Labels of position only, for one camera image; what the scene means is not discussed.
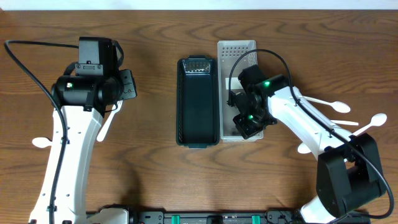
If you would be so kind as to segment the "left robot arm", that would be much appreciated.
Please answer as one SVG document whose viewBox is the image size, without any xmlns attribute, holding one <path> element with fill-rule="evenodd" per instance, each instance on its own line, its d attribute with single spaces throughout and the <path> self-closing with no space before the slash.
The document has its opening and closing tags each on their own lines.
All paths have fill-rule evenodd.
<svg viewBox="0 0 398 224">
<path fill-rule="evenodd" d="M 39 198 L 29 223 L 130 223 L 126 206 L 110 205 L 86 212 L 86 186 L 91 155 L 106 108 L 121 109 L 137 96 L 132 72 L 121 70 L 124 53 L 115 40 L 80 37 L 78 61 L 52 86 L 57 110 L 53 137 Z"/>
</svg>

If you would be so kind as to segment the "white plastic fork right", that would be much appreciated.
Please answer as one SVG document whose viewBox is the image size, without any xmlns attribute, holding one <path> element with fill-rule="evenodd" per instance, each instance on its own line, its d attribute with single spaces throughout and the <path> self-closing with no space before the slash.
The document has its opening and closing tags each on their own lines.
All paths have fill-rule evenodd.
<svg viewBox="0 0 398 224">
<path fill-rule="evenodd" d="M 121 110 L 122 105 L 123 105 L 122 100 L 117 101 L 117 103 L 115 105 L 113 105 L 107 120 L 105 121 L 104 125 L 102 126 L 102 128 L 100 129 L 100 131 L 96 137 L 96 140 L 98 142 L 104 141 L 104 139 L 109 131 L 109 127 L 111 126 L 111 123 L 113 121 L 113 118 L 116 115 L 116 113 L 118 113 Z"/>
</svg>

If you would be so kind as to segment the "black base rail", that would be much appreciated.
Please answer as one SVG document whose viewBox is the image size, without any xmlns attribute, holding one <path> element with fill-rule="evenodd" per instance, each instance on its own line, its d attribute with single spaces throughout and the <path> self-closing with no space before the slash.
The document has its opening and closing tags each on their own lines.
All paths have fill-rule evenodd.
<svg viewBox="0 0 398 224">
<path fill-rule="evenodd" d="M 134 209 L 120 204 L 107 205 L 88 213 L 86 222 L 126 224 L 300 224 L 305 220 L 298 211 L 271 209 L 260 212 L 167 212 Z"/>
</svg>

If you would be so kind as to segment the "white plastic spoon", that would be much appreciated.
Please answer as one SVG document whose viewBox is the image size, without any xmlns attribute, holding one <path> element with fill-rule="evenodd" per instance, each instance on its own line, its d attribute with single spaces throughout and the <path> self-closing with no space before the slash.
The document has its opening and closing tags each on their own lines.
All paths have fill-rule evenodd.
<svg viewBox="0 0 398 224">
<path fill-rule="evenodd" d="M 46 148 L 52 145 L 52 141 L 49 138 L 45 138 L 45 137 L 39 137 L 39 138 L 34 138 L 32 140 L 32 144 L 35 147 L 38 148 Z"/>
<path fill-rule="evenodd" d="M 379 127 L 379 126 L 382 126 L 386 121 L 387 121 L 387 115 L 386 115 L 386 114 L 384 114 L 384 113 L 375 114 L 375 115 L 371 118 L 369 124 L 363 126 L 362 128 L 358 129 L 357 131 L 355 131 L 355 132 L 353 133 L 353 135 L 354 135 L 354 136 L 358 136 L 358 135 L 364 133 L 366 130 L 368 130 L 368 129 L 371 128 L 371 127 Z"/>
<path fill-rule="evenodd" d="M 308 154 L 311 153 L 311 150 L 309 149 L 309 147 L 307 145 L 305 145 L 304 143 L 301 143 L 298 148 L 297 151 L 299 154 Z"/>
<path fill-rule="evenodd" d="M 348 126 L 359 126 L 359 123 L 354 121 L 331 120 L 331 125 L 337 125 L 337 124 L 348 125 Z"/>
<path fill-rule="evenodd" d="M 351 108 L 347 104 L 341 101 L 327 102 L 309 96 L 303 96 L 303 98 L 305 98 L 307 101 L 331 106 L 335 111 L 339 113 L 349 113 L 351 111 Z"/>
</svg>

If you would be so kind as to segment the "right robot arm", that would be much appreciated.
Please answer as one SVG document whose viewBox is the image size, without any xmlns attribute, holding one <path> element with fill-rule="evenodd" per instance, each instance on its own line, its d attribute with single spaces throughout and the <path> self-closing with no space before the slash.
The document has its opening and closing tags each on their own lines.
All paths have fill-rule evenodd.
<svg viewBox="0 0 398 224">
<path fill-rule="evenodd" d="M 244 139 L 284 123 L 317 159 L 317 195 L 300 209 L 306 223 L 329 223 L 383 196 L 387 186 L 375 140 L 330 121 L 289 85 L 283 75 L 266 78 L 257 65 L 238 76 L 242 92 L 231 92 L 233 118 Z"/>
</svg>

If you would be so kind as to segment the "black plastic basket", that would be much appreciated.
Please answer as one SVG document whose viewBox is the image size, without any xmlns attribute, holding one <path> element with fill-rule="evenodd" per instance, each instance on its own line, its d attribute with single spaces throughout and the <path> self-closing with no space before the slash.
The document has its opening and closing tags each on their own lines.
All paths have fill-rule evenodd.
<svg viewBox="0 0 398 224">
<path fill-rule="evenodd" d="M 176 143 L 202 149 L 220 141 L 217 62 L 191 55 L 177 62 Z"/>
</svg>

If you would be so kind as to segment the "clear plastic basket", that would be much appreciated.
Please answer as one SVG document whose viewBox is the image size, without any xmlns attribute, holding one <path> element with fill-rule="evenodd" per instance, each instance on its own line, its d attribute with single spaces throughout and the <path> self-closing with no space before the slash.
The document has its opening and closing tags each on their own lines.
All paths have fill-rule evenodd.
<svg viewBox="0 0 398 224">
<path fill-rule="evenodd" d="M 220 103 L 220 138 L 223 142 L 254 142 L 264 137 L 261 131 L 255 136 L 244 139 L 235 127 L 233 118 L 238 109 L 227 104 L 229 90 L 225 88 L 225 78 L 238 77 L 243 69 L 257 64 L 257 54 L 251 53 L 240 59 L 242 54 L 256 48 L 255 40 L 221 40 L 218 42 L 218 91 Z"/>
</svg>

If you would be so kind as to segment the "white label in basket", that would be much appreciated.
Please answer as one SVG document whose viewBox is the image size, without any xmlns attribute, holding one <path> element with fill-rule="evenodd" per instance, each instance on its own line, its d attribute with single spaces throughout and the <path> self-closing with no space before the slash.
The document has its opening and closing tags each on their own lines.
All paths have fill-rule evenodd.
<svg viewBox="0 0 398 224">
<path fill-rule="evenodd" d="M 231 80 L 225 78 L 225 88 L 226 90 L 241 90 L 242 86 L 237 77 L 233 77 Z"/>
</svg>

